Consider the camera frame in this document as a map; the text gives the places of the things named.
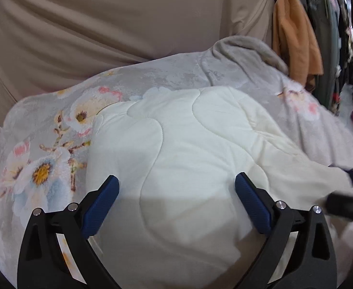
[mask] white comforter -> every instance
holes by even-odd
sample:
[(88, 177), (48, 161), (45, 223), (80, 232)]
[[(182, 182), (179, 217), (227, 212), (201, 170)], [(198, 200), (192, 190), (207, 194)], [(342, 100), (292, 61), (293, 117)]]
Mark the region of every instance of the white comforter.
[[(285, 72), (285, 63), (263, 42), (233, 36), (201, 53), (108, 70), (66, 90), (18, 102), (0, 128), (0, 270), (16, 286), (21, 241), (34, 208), (62, 210), (87, 193), (92, 122), (109, 104), (152, 99), (170, 90), (231, 86), (260, 103), (310, 160), (353, 168), (351, 132)], [(45, 180), (41, 186), (33, 175), (44, 171), (40, 168), (47, 161), (55, 168), (42, 174), (46, 179), (40, 179)], [(346, 240), (341, 262), (348, 270), (353, 259), (351, 224), (340, 226)], [(68, 247), (63, 252), (67, 258)], [(73, 271), (73, 263), (67, 264)]]
[[(260, 104), (233, 88), (159, 92), (102, 110), (86, 183), (90, 191), (108, 175), (120, 180), (94, 245), (119, 285), (233, 288), (264, 242), (235, 193), (240, 172), (304, 210), (350, 187), (345, 172), (311, 161)], [(287, 260), (286, 253), (276, 277)]]

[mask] floral blanket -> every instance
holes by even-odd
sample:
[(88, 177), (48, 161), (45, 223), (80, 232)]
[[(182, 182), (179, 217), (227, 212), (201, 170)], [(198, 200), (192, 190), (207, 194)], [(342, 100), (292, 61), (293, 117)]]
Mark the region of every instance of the floral blanket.
[[(0, 128), (1, 271), (16, 285), (21, 241), (34, 208), (62, 210), (85, 196), (92, 122), (113, 103), (168, 90), (232, 86), (264, 106), (310, 159), (353, 167), (353, 135), (286, 73), (287, 66), (263, 42), (233, 36), (205, 52), (116, 68), (18, 102)], [(72, 275), (81, 279), (62, 236), (59, 242)]]

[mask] bed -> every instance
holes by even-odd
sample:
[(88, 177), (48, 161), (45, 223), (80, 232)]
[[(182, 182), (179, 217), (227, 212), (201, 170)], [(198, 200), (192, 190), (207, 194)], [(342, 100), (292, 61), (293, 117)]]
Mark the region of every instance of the bed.
[[(80, 3), (68, 1), (71, 7)], [(118, 10), (122, 5), (116, 1), (104, 7)], [(154, 20), (154, 14), (160, 12), (157, 7), (169, 11), (167, 3), (153, 0), (143, 14), (133, 6), (122, 8), (125, 25), (133, 18), (150, 19), (151, 25), (161, 26), (160, 34), (145, 24), (144, 31), (123, 26), (110, 31), (100, 18), (83, 17), (106, 15), (100, 8), (94, 13), (94, 5), (82, 4), (82, 13), (63, 1), (0, 0), (0, 271), (11, 284), (16, 285), (19, 248), (31, 211), (37, 206), (61, 210), (85, 196), (93, 120), (111, 104), (179, 89), (230, 86), (262, 105), (310, 160), (353, 167), (353, 135), (286, 76), (285, 63), (262, 41), (269, 42), (273, 0), (238, 0), (238, 5), (237, 0), (209, 1), (216, 12), (203, 13), (205, 0), (193, 8), (191, 0), (184, 0), (183, 11), (161, 20)], [(338, 231), (341, 281), (353, 262), (353, 223), (340, 224)], [(59, 242), (71, 272), (81, 279), (65, 240)]]

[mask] metal screw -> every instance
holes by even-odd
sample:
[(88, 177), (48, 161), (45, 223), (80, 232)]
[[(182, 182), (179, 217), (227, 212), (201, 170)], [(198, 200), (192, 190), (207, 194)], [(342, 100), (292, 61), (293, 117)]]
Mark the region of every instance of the metal screw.
[(322, 212), (322, 208), (320, 206), (316, 205), (313, 207), (313, 212), (320, 214)]
[(68, 210), (70, 210), (70, 211), (76, 211), (78, 206), (79, 206), (79, 204), (73, 202), (73, 203), (71, 203), (71, 204), (68, 205)]
[(32, 212), (34, 216), (40, 215), (43, 210), (41, 208), (35, 208)]
[(277, 201), (277, 203), (275, 204), (280, 210), (283, 210), (286, 208), (286, 203), (283, 201)]

